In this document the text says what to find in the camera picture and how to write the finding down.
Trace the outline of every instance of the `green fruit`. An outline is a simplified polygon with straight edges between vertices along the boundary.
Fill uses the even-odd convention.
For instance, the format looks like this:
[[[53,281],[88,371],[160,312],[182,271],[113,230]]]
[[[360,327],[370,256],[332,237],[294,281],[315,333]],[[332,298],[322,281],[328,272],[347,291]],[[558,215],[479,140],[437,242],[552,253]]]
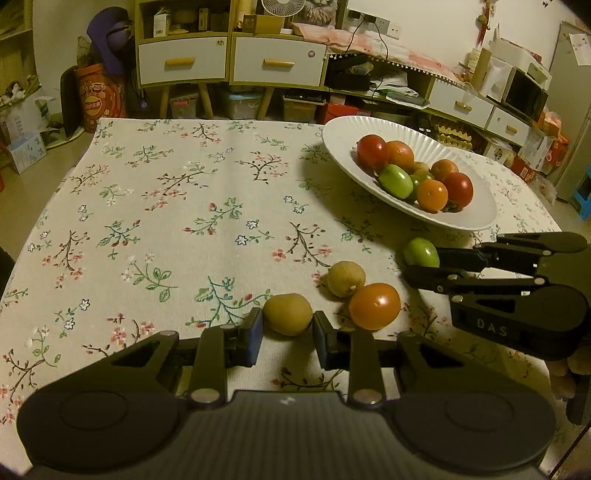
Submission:
[[[333,295],[345,299],[365,285],[365,272],[355,262],[338,262],[326,274],[326,284]]]
[[[418,175],[415,175],[414,173],[412,175],[410,175],[410,179],[413,182],[413,192],[407,197],[407,202],[411,202],[414,203],[414,201],[417,199],[417,187],[423,182]]]
[[[414,188],[408,173],[396,165],[387,165],[379,176],[379,182],[386,192],[401,200],[407,198]]]
[[[421,181],[425,180],[435,180],[433,175],[431,175],[427,170],[419,169],[415,173],[413,173],[416,177],[418,177]]]
[[[262,309],[265,322],[276,332],[296,336],[304,333],[312,321],[312,307],[298,293],[274,295]]]
[[[435,245],[425,238],[416,237],[404,248],[404,259],[408,265],[439,268],[439,255]]]

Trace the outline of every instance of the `white drawer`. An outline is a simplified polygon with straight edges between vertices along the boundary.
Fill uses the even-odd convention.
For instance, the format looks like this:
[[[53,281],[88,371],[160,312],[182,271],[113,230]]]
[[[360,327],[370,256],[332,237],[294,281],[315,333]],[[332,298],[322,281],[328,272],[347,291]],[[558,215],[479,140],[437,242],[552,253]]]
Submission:
[[[158,82],[223,79],[227,37],[180,38],[139,46],[142,85]]]
[[[237,37],[235,83],[320,86],[326,46],[281,38]]]
[[[487,101],[441,80],[435,80],[429,101],[429,108],[481,128],[485,127],[493,109]]]
[[[530,126],[513,115],[495,107],[486,130],[523,147],[530,133]]]

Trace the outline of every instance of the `wall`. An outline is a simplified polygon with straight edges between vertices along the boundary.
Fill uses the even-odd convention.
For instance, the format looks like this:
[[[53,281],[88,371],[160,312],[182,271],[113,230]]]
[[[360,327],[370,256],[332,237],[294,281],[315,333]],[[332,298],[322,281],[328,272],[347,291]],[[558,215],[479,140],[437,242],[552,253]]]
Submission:
[[[33,40],[41,84],[59,98],[60,78],[76,64],[77,39],[86,35],[88,23],[106,7],[124,7],[133,18],[134,0],[34,0]],[[52,111],[61,110],[59,100]]]
[[[542,55],[550,66],[562,21],[574,23],[576,16],[560,0],[547,8],[543,0],[498,0],[492,29],[484,45],[500,24],[501,36]],[[480,0],[349,0],[349,8],[402,26],[400,42],[453,67],[464,61],[476,44],[482,13]]]

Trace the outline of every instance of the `cat picture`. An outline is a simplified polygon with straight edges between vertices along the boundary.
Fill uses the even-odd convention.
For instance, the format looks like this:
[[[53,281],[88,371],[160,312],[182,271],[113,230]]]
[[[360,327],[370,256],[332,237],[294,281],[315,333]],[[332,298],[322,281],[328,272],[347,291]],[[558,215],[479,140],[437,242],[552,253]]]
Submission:
[[[338,9],[339,0],[306,0],[304,9],[295,16],[294,22],[334,27]]]

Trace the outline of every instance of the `blue stool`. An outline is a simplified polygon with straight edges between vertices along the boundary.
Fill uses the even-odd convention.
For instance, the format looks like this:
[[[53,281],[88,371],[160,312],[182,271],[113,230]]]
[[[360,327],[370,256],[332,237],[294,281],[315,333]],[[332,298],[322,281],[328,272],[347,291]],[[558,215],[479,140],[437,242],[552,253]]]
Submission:
[[[575,190],[573,198],[581,206],[579,216],[586,220],[591,215],[591,166],[587,169],[583,183]]]

